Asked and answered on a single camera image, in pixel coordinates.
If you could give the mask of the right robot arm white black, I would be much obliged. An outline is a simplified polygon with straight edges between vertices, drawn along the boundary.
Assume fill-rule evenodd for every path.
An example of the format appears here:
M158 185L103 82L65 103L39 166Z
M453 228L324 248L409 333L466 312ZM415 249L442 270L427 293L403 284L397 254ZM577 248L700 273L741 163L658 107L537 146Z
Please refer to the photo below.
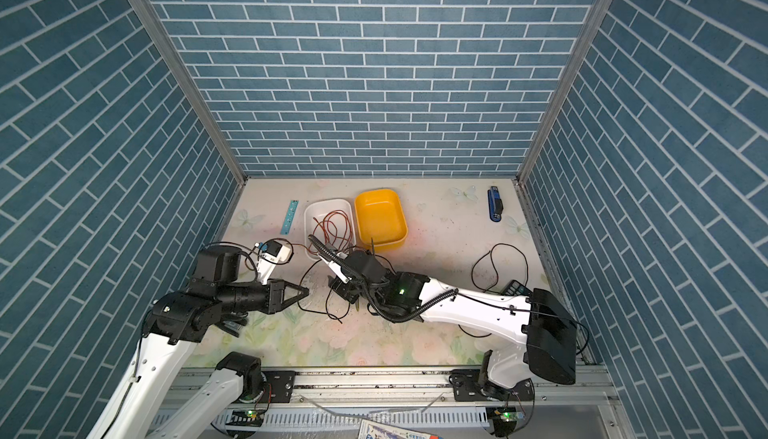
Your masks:
M325 251L321 259L342 283L391 323L449 323L503 338L507 345L483 359L486 383L510 389L534 376L560 385L576 382L578 321L548 290L504 296L452 287L435 278L395 273L364 251Z

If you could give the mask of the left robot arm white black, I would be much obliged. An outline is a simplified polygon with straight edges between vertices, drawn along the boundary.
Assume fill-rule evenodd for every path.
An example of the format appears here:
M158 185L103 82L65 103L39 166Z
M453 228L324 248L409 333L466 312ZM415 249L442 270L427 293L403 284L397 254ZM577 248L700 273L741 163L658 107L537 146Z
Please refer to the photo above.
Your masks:
M188 285L164 295L147 312L130 364L89 437L197 438L230 404L268 397L271 388L260 359L232 352L168 420L151 427L210 327L236 336L249 313L276 314L308 296L307 288L271 276L293 254L292 243L281 238L251 248L215 242L199 251Z

